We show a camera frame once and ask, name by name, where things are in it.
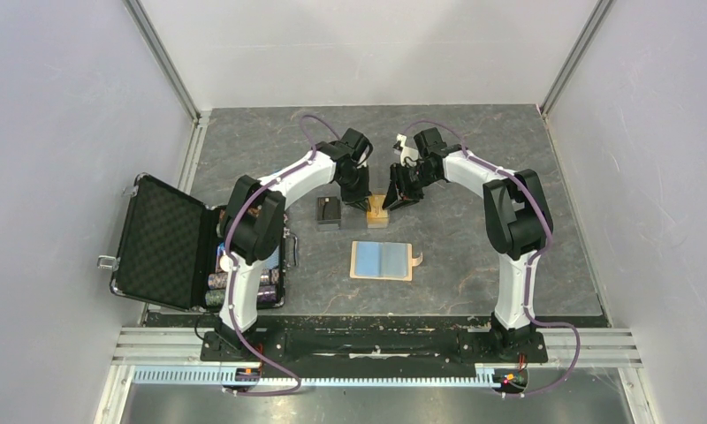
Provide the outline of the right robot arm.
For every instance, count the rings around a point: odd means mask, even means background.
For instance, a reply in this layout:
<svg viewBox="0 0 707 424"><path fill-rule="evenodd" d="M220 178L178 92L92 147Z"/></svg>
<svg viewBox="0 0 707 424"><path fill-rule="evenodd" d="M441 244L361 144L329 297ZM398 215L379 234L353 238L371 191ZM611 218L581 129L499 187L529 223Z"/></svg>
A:
<svg viewBox="0 0 707 424"><path fill-rule="evenodd" d="M431 152L391 165L383 207L395 210L415 204L425 187L440 180L461 185L483 201L486 235L500 260L489 347L496 358L512 360L536 331L532 306L536 263L553 228L543 184L534 170L508 170L470 152Z"/></svg>

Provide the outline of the clear acrylic card stand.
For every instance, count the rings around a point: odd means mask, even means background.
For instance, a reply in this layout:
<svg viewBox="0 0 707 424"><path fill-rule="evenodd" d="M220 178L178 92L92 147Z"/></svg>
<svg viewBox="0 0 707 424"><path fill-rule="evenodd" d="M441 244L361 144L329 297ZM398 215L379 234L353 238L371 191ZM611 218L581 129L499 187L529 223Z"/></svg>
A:
<svg viewBox="0 0 707 424"><path fill-rule="evenodd" d="M349 208L342 204L342 223L340 230L374 230L368 229L366 224L366 213L355 208Z"/></svg>

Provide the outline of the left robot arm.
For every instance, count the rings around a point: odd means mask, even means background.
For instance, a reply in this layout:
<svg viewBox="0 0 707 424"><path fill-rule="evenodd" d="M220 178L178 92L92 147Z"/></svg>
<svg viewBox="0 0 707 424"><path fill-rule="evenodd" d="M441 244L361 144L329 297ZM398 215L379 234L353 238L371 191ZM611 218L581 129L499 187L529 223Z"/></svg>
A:
<svg viewBox="0 0 707 424"><path fill-rule="evenodd" d="M258 317L256 295L264 263L283 240L287 207L319 186L336 183L342 203L370 210L366 160L372 150L368 140L351 146L342 140L320 142L281 170L237 181L226 206L219 261L229 276L219 313L229 328L222 346L234 359L245 360L255 352L256 336L250 329Z"/></svg>

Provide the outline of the beige leather card holder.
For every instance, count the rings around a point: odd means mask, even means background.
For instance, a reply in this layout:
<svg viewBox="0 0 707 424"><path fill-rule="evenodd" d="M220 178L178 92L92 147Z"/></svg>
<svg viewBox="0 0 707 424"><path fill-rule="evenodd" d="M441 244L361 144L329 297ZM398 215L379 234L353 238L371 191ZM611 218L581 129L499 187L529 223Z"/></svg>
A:
<svg viewBox="0 0 707 424"><path fill-rule="evenodd" d="M410 243L354 241L349 276L353 279L410 282L414 268L422 261L423 255L414 256Z"/></svg>

